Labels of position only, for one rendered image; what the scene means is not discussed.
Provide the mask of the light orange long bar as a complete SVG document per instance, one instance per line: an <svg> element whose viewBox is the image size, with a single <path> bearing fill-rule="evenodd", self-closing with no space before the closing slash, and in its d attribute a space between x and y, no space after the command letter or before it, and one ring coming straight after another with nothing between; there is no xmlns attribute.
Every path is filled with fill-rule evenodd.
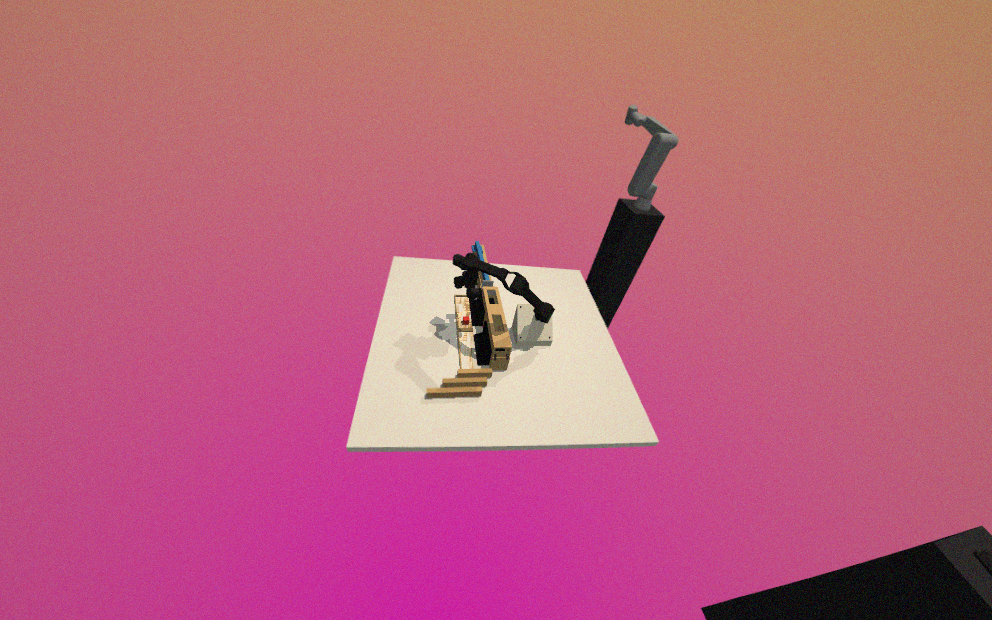
<svg viewBox="0 0 992 620"><path fill-rule="evenodd" d="M426 398L481 397L482 387L430 388Z"/></svg>

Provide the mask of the tan wooden bar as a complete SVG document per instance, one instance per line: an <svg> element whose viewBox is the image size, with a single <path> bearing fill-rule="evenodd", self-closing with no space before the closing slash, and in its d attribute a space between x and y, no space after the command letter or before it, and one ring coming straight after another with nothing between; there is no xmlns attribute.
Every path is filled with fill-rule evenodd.
<svg viewBox="0 0 992 620"><path fill-rule="evenodd" d="M479 377L492 377L492 368L486 369L458 369L457 378L479 378Z"/></svg>

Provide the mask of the tan rectangular bar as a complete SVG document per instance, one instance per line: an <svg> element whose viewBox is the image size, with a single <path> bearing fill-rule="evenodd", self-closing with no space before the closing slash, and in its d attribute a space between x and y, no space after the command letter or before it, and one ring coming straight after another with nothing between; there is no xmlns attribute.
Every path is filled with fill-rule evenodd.
<svg viewBox="0 0 992 620"><path fill-rule="evenodd" d="M487 377L444 378L442 379L442 388L487 387L487 382Z"/></svg>

